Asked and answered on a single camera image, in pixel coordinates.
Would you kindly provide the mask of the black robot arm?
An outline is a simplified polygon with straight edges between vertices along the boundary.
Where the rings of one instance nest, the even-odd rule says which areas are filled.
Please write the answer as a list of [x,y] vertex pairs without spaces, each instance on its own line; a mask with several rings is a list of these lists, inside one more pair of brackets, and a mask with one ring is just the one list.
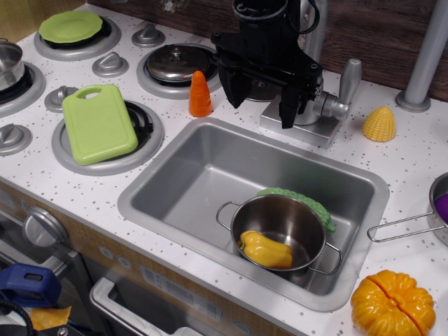
[[227,100],[235,108],[248,97],[252,81],[281,88],[279,116],[291,128],[307,103],[320,95],[322,66],[302,51],[299,1],[233,1],[239,32],[211,35]]

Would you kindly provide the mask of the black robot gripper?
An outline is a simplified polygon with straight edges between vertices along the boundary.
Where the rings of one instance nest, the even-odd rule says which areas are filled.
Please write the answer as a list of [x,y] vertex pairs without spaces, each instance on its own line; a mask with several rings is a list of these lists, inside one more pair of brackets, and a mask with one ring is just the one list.
[[294,126],[307,102],[320,95],[321,65],[299,47],[298,38],[318,25],[300,27],[300,10],[235,10],[238,32],[216,32],[220,83],[229,103],[238,109],[248,97],[254,79],[281,88],[279,116],[283,129]]

